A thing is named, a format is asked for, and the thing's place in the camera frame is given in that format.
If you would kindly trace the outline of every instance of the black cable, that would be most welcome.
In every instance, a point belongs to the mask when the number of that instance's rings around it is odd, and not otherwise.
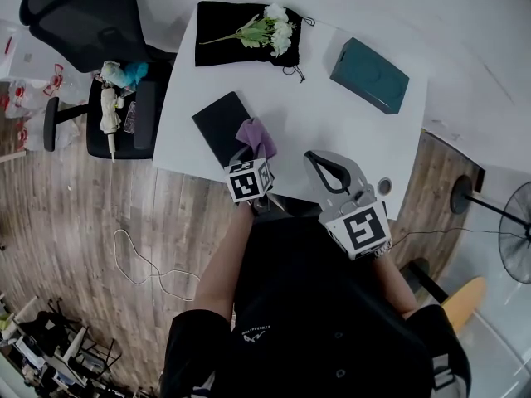
[[[400,242],[402,242],[404,239],[406,239],[409,235],[431,235],[433,233],[442,233],[442,234],[446,234],[446,233],[449,233],[451,231],[454,231],[454,230],[464,230],[464,231],[469,231],[470,233],[495,233],[497,235],[513,235],[514,237],[518,237],[519,239],[525,239],[527,240],[526,237],[522,237],[521,235],[516,235],[514,233],[503,233],[501,231],[488,231],[488,230],[470,230],[470,229],[466,229],[464,227],[452,227],[451,229],[448,229],[448,230],[433,230],[433,231],[410,231],[409,233],[407,233],[405,236],[403,236],[397,243],[394,243],[392,245],[392,248],[394,248],[395,246],[397,246]]]

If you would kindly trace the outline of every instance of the black t-shirt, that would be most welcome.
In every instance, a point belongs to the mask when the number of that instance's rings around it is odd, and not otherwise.
[[[315,219],[255,226],[236,288],[236,326],[205,310],[174,320],[162,398],[429,397],[435,357],[470,390],[470,367],[439,306],[407,321],[370,258],[350,261]]]

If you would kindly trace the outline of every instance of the fan base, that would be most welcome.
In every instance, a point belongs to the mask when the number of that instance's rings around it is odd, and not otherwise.
[[[465,196],[472,196],[472,180],[468,176],[459,177],[451,189],[450,209],[454,214],[462,214],[470,206],[470,201]]]

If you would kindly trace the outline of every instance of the black mesh chair back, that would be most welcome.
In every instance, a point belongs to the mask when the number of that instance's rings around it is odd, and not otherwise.
[[[22,0],[20,18],[80,72],[105,61],[168,59],[145,44],[136,0]]]

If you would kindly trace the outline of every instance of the printed logo on shirt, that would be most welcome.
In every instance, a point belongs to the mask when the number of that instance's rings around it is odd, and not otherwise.
[[[242,332],[241,335],[243,336],[243,339],[246,342],[256,343],[258,339],[260,339],[262,335],[266,332],[266,330],[269,328],[270,326],[259,326],[258,328],[250,328],[249,330],[245,330],[245,332]]]

